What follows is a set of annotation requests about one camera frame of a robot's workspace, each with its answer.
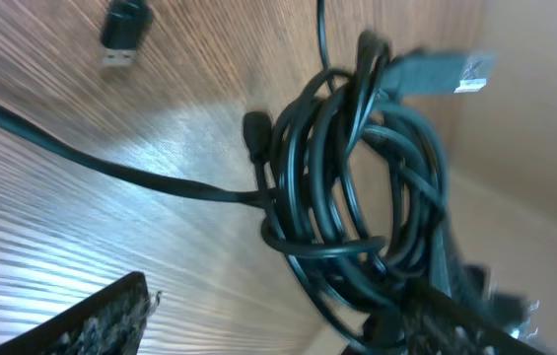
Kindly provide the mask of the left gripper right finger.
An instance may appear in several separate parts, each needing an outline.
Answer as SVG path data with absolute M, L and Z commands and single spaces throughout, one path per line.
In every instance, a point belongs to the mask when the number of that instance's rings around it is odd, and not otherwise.
M 369 316 L 362 326 L 365 347 L 348 345 L 342 355 L 496 354 L 544 355 L 546 346 L 528 334 L 533 304 L 524 297 L 491 292 L 480 300 L 481 316 L 423 283 L 412 283 L 400 305 Z

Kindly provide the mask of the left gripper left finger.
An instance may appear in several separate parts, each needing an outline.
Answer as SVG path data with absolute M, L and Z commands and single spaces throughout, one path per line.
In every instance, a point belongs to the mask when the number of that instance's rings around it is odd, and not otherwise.
M 130 272 L 41 325 L 0 344 L 0 355 L 136 355 L 160 294 Z

